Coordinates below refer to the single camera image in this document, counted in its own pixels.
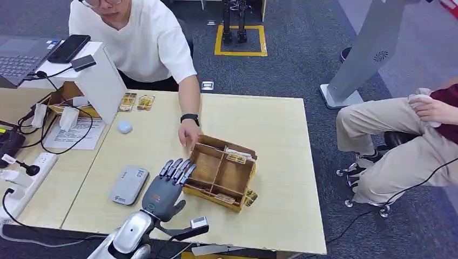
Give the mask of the person's hand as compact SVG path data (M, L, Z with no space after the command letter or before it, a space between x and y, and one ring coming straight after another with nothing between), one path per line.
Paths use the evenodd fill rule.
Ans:
M184 120L179 127L178 137L181 145L192 150L201 133L200 127L193 120Z

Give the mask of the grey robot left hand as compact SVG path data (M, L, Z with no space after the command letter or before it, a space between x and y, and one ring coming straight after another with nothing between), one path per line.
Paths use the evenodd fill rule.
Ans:
M184 207L185 202L179 206L177 200L196 166L190 159L169 160L146 190L142 209L161 222L168 222Z

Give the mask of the seated person's hand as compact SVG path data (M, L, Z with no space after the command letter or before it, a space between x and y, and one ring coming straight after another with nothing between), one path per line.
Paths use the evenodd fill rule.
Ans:
M409 103L415 106L414 111L422 121L450 125L455 125L457 122L457 107L442 101L417 97L410 100Z

